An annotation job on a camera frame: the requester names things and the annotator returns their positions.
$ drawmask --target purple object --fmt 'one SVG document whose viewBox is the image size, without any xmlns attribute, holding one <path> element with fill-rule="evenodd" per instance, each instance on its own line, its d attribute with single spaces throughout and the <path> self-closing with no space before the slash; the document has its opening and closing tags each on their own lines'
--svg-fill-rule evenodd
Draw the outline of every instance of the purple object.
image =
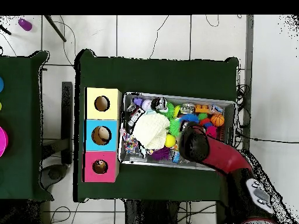
<svg viewBox="0 0 299 224">
<path fill-rule="evenodd" d="M 30 31 L 32 29 L 32 24 L 24 19 L 19 19 L 19 25 L 24 29 L 25 31 Z"/>
<path fill-rule="evenodd" d="M 163 160 L 163 159 L 169 159 L 169 153 L 170 153 L 171 149 L 170 148 L 167 148 L 167 147 L 164 147 L 162 149 L 158 149 L 156 150 L 152 155 L 151 157 L 154 159 L 154 160 Z"/>
<path fill-rule="evenodd" d="M 143 99 L 142 98 L 134 98 L 133 99 L 133 102 L 138 105 L 138 106 L 141 106 L 142 105 L 142 102 L 143 102 Z"/>
</svg>

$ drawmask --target green fuzzy toy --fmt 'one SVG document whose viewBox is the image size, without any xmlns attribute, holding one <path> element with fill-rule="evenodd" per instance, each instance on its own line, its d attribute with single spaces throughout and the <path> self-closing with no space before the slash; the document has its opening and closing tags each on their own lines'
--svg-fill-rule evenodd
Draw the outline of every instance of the green fuzzy toy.
<svg viewBox="0 0 299 224">
<path fill-rule="evenodd" d="M 180 121 L 170 119 L 169 133 L 174 137 L 177 137 L 180 134 Z"/>
<path fill-rule="evenodd" d="M 168 108 L 168 112 L 167 113 L 159 112 L 159 113 L 164 115 L 166 118 L 168 118 L 170 120 L 171 118 L 173 118 L 173 114 L 175 113 L 175 107 L 170 102 L 167 102 L 166 106 Z"/>
</svg>

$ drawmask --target dark green tablecloth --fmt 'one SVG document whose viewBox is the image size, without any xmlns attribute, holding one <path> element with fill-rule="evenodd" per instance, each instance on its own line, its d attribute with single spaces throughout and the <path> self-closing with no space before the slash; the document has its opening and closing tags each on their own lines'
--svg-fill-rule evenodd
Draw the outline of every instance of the dark green tablecloth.
<svg viewBox="0 0 299 224">
<path fill-rule="evenodd" d="M 39 185 L 41 164 L 40 66 L 48 53 L 30 57 L 0 56 L 0 126 L 9 137 L 0 157 L 0 198 L 51 200 Z"/>
<path fill-rule="evenodd" d="M 115 183 L 83 183 L 84 88 L 235 101 L 237 66 L 236 58 L 226 61 L 101 58 L 90 50 L 82 50 L 75 60 L 74 201 L 218 200 L 220 178 L 214 171 L 121 164 Z"/>
</svg>

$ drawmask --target circular hole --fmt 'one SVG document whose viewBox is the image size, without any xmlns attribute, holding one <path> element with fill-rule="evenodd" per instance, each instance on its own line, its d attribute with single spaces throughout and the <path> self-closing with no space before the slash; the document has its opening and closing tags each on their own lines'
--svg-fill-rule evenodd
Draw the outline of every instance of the circular hole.
<svg viewBox="0 0 299 224">
<path fill-rule="evenodd" d="M 92 164 L 92 169 L 95 173 L 97 174 L 103 174 L 103 173 L 107 173 L 108 170 L 108 164 L 107 162 L 105 162 L 104 160 L 96 160 L 93 164 Z"/>
<path fill-rule="evenodd" d="M 97 111 L 107 111 L 110 107 L 110 102 L 106 96 L 99 96 L 95 100 L 95 108 Z"/>
<path fill-rule="evenodd" d="M 95 144 L 106 145 L 111 140 L 111 131 L 105 126 L 98 126 L 92 131 L 91 138 Z"/>
</svg>

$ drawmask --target blue object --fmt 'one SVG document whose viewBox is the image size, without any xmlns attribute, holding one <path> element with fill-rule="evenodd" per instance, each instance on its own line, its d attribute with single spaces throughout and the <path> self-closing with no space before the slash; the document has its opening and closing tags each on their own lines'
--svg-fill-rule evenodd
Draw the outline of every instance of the blue object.
<svg viewBox="0 0 299 224">
<path fill-rule="evenodd" d="M 4 81 L 3 79 L 0 77 L 0 92 L 3 91 L 4 88 Z"/>
<path fill-rule="evenodd" d="M 175 151 L 175 154 L 173 155 L 172 162 L 179 163 L 180 159 L 180 153 L 178 151 Z"/>
<path fill-rule="evenodd" d="M 111 131 L 111 140 L 105 145 L 98 145 L 92 140 L 92 132 L 98 127 L 103 126 Z M 86 151 L 117 151 L 117 120 L 87 120 L 86 121 Z"/>
<path fill-rule="evenodd" d="M 203 126 L 207 129 L 209 126 L 213 126 L 213 124 L 211 122 L 207 122 Z"/>
<path fill-rule="evenodd" d="M 192 121 L 192 122 L 199 123 L 199 118 L 195 114 L 184 114 L 183 116 L 181 116 L 180 122 L 182 122 L 183 120 L 189 121 L 189 122 Z"/>
</svg>

